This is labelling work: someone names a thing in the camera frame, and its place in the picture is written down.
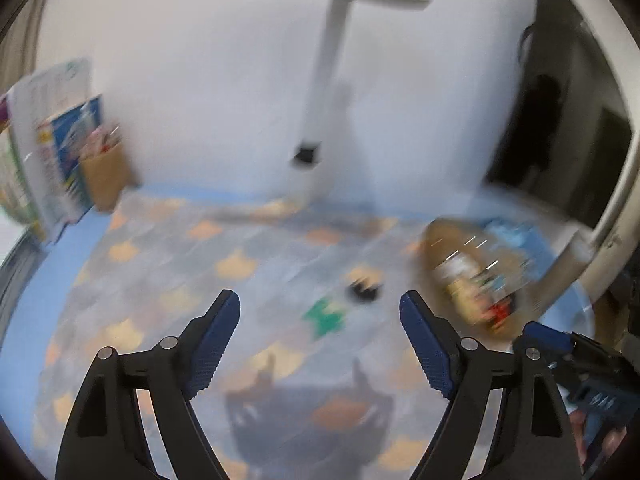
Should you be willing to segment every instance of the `blue floor trim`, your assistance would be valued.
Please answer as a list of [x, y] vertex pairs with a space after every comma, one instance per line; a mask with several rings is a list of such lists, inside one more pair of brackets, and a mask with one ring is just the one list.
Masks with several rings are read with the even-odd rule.
[[109, 226], [110, 216], [89, 211], [53, 246], [24, 289], [0, 350], [0, 413], [30, 454], [31, 421], [49, 340], [66, 294]]

